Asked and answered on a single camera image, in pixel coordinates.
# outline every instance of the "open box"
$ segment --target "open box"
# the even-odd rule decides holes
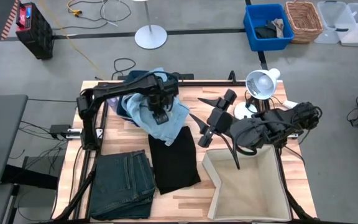
[[[206,151],[203,165],[216,190],[208,212],[215,221],[291,220],[274,147],[266,145],[254,156],[238,153],[240,170],[228,149]]]

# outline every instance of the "white round base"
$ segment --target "white round base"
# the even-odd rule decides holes
[[[164,28],[151,25],[150,32],[149,25],[143,26],[135,34],[135,41],[139,47],[144,49],[156,49],[161,47],[167,41],[167,31]]]
[[[236,105],[234,108],[234,117],[237,119],[251,118],[251,115],[257,113],[256,107],[254,105],[249,105],[246,108],[246,102],[241,102]]]

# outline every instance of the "light blue cloth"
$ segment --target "light blue cloth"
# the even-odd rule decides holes
[[[162,77],[163,80],[167,79],[166,74],[156,73],[156,75]],[[189,108],[181,104],[176,97],[172,104],[172,110],[165,110],[168,115],[168,121],[160,125],[154,120],[153,111],[150,111],[147,107],[146,96],[140,93],[123,96],[121,105],[139,127],[155,139],[165,141],[166,146],[170,146],[177,138],[189,114]]]

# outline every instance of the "dark denim jeans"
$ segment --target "dark denim jeans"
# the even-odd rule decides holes
[[[155,182],[145,151],[99,156],[89,212],[96,220],[148,218]]]

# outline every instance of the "wicker basket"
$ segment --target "wicker basket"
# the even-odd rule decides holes
[[[313,3],[296,0],[286,2],[285,13],[295,35],[292,43],[307,44],[323,32],[323,25]]]

